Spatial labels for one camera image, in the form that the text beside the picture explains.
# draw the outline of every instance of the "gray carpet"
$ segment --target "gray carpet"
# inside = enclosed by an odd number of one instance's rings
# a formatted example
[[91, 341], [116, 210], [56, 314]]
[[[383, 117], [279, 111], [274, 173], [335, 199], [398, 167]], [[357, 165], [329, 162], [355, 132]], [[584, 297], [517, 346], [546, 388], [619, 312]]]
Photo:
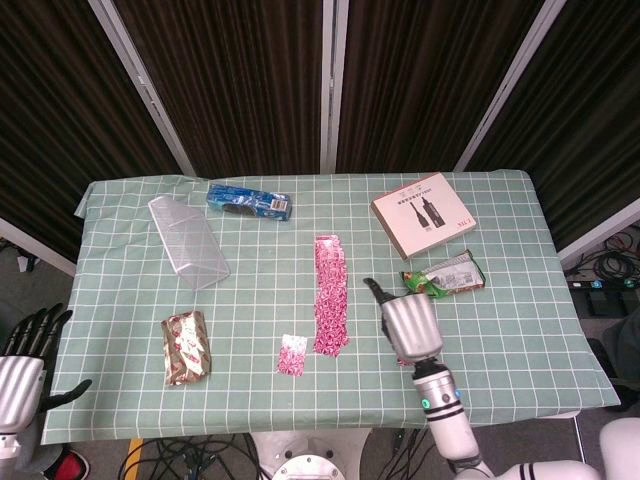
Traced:
[[[0, 253], [0, 300], [9, 303], [23, 314], [57, 302], [67, 303], [72, 279], [50, 265], [41, 262], [33, 273], [18, 273], [15, 250]], [[585, 322], [590, 336], [599, 336], [603, 324], [598, 320]], [[578, 417], [587, 462], [603, 472], [599, 451], [598, 434], [609, 421], [621, 416], [640, 416], [640, 405], [626, 414], [617, 414], [604, 409], [588, 410]], [[375, 429], [367, 440], [361, 461], [361, 478], [374, 479], [391, 455], [394, 430]], [[482, 427], [475, 430], [487, 464], [502, 473], [511, 465], [521, 462], [574, 459], [580, 454], [572, 420], [529, 420], [507, 425]], [[431, 444], [427, 436], [413, 465], [417, 465], [422, 452]], [[128, 441], [87, 442], [74, 444], [90, 461], [92, 479], [116, 478], [118, 467], [124, 459]], [[240, 454], [225, 452], [223, 457], [236, 478], [251, 478], [251, 466]], [[38, 475], [18, 474], [17, 480], [35, 480]], [[225, 478], [220, 466], [207, 471], [205, 478]], [[446, 462], [433, 450], [417, 478], [450, 479], [452, 474]]]

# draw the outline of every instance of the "pink packaging strip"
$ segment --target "pink packaging strip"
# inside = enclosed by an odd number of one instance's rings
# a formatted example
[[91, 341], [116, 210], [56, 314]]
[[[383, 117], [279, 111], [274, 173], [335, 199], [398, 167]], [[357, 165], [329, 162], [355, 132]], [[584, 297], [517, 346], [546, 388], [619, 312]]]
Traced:
[[278, 372], [299, 377], [304, 371], [307, 337], [283, 335], [278, 358]]
[[347, 264], [337, 235], [321, 235], [315, 242], [316, 341], [314, 351], [337, 357], [349, 343], [347, 333]]

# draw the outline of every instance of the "table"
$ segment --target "table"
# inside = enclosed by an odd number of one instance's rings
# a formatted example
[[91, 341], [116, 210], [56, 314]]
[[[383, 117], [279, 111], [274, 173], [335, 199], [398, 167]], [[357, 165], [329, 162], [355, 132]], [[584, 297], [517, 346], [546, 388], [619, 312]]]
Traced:
[[[80, 399], [49, 413], [43, 443], [218, 432], [422, 427], [411, 370], [380, 333], [362, 283], [403, 291], [398, 272], [468, 248], [487, 287], [437, 300], [450, 367], [473, 425], [617, 404], [591, 354], [529, 177], [520, 171], [445, 173], [477, 228], [400, 259], [369, 209], [418, 174], [244, 177], [217, 182], [290, 193], [288, 222], [206, 205], [210, 181], [158, 176], [95, 182], [85, 219], [54, 393], [85, 378]], [[160, 194], [206, 214], [231, 275], [193, 292], [174, 275], [147, 203]], [[312, 353], [316, 234], [340, 236], [349, 269], [351, 343], [335, 359]], [[199, 309], [213, 371], [195, 385], [163, 385], [160, 321]], [[305, 373], [275, 373], [281, 336], [310, 337]]]

